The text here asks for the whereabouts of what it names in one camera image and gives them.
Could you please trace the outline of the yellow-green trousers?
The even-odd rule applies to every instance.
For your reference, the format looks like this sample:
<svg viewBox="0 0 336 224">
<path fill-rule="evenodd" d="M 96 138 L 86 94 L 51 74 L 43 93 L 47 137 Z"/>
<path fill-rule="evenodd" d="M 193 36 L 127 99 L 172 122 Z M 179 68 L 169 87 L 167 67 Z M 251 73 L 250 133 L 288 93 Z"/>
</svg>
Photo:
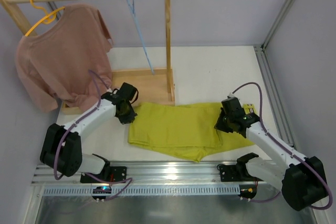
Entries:
<svg viewBox="0 0 336 224">
<path fill-rule="evenodd" d="M 222 105 L 219 102 L 186 105 L 142 103 L 130 124 L 128 143 L 188 161 L 252 146 L 238 133 L 215 129 Z"/>
</svg>

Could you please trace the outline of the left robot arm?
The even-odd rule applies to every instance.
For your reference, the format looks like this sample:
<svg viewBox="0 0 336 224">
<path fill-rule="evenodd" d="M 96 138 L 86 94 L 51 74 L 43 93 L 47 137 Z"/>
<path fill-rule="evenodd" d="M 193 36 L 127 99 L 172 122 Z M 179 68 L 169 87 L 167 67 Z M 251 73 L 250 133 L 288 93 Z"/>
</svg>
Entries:
<svg viewBox="0 0 336 224">
<path fill-rule="evenodd" d="M 117 118 L 130 124 L 137 116 L 132 104 L 137 101 L 136 87 L 123 83 L 121 88 L 104 93 L 86 113 L 64 125 L 52 124 L 46 131 L 40 161 L 54 170 L 54 174 L 70 177 L 75 173 L 100 175 L 109 161 L 97 154 L 84 154 L 82 141 L 105 121 Z"/>
</svg>

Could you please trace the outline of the light blue wire hanger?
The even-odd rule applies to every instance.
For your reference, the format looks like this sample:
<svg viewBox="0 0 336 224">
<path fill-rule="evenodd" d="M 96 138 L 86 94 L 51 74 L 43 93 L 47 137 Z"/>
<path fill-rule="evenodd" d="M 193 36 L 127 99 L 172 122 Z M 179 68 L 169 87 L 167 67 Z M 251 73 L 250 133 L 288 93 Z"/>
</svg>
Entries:
<svg viewBox="0 0 336 224">
<path fill-rule="evenodd" d="M 148 51 L 146 49 L 146 45 L 145 45 L 145 42 L 144 42 L 144 39 L 143 39 L 143 35 L 142 35 L 142 31 L 141 31 L 141 28 L 140 28 L 140 25 L 139 25 L 139 21 L 138 21 L 138 18 L 136 16 L 135 1 L 134 0 L 131 0 L 131 1 L 130 0 L 126 0 L 126 2 L 127 2 L 127 5 L 128 5 L 130 14 L 132 16 L 133 22 L 135 24 L 135 27 L 136 27 L 136 30 L 137 30 L 137 33 L 138 33 L 138 37 L 139 37 L 140 42 L 141 42 L 141 46 L 142 46 L 144 55 L 146 57 L 148 65 L 150 67 L 151 74 L 155 75 L 154 68 L 153 68 L 151 60 L 150 60 L 150 58 L 148 56 Z"/>
</svg>

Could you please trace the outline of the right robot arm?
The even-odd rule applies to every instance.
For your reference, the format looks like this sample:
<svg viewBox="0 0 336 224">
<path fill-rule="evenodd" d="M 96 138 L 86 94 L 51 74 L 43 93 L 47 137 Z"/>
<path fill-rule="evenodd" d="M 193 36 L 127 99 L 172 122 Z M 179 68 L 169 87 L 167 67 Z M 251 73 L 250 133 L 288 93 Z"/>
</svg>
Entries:
<svg viewBox="0 0 336 224">
<path fill-rule="evenodd" d="M 234 165 L 218 165 L 222 182 L 262 180 L 279 190 L 296 211 L 330 196 L 322 161 L 308 158 L 272 136 L 261 118 L 254 112 L 246 113 L 236 97 L 222 101 L 215 129 L 252 141 L 273 161 L 269 164 L 258 154 L 248 153 Z"/>
</svg>

